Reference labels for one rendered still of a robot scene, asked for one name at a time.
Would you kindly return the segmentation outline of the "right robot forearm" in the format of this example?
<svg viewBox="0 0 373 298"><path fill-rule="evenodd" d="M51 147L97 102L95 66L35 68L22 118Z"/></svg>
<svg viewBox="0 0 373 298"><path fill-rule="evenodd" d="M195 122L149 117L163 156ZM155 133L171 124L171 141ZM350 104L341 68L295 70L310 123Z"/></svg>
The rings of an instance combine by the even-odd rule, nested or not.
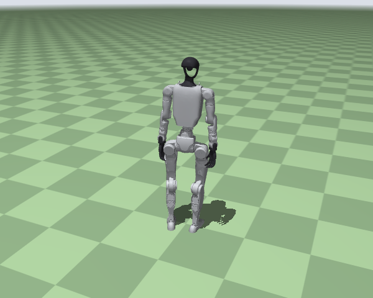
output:
<svg viewBox="0 0 373 298"><path fill-rule="evenodd" d="M208 139L209 139L209 147L210 148L213 148L213 144L216 143L217 146L218 146L218 143L217 143L217 116L215 115L214 116L214 124L211 124L208 126Z"/></svg>

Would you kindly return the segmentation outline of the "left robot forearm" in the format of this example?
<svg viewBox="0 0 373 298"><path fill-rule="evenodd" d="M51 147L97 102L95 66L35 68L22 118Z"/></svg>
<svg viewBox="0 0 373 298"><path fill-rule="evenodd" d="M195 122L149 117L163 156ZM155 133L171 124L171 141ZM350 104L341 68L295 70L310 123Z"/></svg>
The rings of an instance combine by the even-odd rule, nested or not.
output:
<svg viewBox="0 0 373 298"><path fill-rule="evenodd" d="M163 119L162 114L163 114L163 110L161 111L161 115L160 115L159 136L163 138L163 142L164 142L167 139L166 135L167 135L169 121L167 119ZM157 137L158 140L159 140L159 136Z"/></svg>

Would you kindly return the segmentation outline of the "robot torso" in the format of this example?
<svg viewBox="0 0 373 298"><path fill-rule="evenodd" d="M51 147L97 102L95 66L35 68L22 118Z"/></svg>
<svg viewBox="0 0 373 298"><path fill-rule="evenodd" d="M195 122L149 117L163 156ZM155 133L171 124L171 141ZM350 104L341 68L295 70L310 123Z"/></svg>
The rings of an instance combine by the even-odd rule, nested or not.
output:
<svg viewBox="0 0 373 298"><path fill-rule="evenodd" d="M181 132L177 135L176 151L182 153L194 153L196 137L193 135L195 127L201 117L203 108L203 97L201 89L203 86L192 87L181 86L180 81L175 84L172 91L173 117L177 126L181 126Z"/></svg>

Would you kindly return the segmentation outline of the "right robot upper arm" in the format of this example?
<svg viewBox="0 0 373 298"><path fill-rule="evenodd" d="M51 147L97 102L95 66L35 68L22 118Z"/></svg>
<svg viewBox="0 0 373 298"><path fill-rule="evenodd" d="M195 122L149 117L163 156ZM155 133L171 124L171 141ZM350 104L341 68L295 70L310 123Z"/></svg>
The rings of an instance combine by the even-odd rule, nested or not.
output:
<svg viewBox="0 0 373 298"><path fill-rule="evenodd" d="M206 106L206 117L205 117L205 121L207 124L214 124L214 112L215 112L215 101L214 101L214 91L210 88L202 88L201 89L201 92L202 92L202 97L204 100L206 100L205 102L205 106Z"/></svg>

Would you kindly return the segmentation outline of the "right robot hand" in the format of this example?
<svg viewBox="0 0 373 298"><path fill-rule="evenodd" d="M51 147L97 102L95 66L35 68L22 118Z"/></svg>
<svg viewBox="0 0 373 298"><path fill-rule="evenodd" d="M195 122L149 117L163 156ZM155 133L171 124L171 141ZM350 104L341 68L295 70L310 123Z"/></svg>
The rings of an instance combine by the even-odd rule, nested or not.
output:
<svg viewBox="0 0 373 298"><path fill-rule="evenodd" d="M214 143L214 144L213 144L213 148L210 148L210 147L209 147L209 149L210 149L210 153L209 153L209 155L206 157L206 159L209 158L209 161L208 161L207 164L205 165L205 166L208 165L206 168L212 168L212 167L215 165L215 163L216 163L216 150L217 150L217 144Z"/></svg>

